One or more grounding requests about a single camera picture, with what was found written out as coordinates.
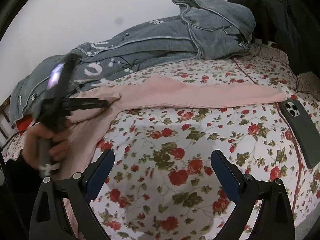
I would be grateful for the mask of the person's left hand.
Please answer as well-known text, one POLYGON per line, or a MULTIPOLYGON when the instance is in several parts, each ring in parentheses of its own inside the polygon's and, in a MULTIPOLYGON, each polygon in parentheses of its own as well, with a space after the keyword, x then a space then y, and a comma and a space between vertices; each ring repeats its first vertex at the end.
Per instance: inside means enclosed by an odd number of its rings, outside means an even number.
POLYGON ((50 149, 47 155, 53 161, 60 162, 67 155, 69 149, 69 136, 71 135, 70 127, 72 123, 67 119, 65 121, 65 129, 59 133, 55 133, 48 129, 44 124, 38 123, 31 126, 26 131, 24 148, 22 157, 25 162, 34 169, 39 169, 39 142, 41 139, 48 140, 50 149))

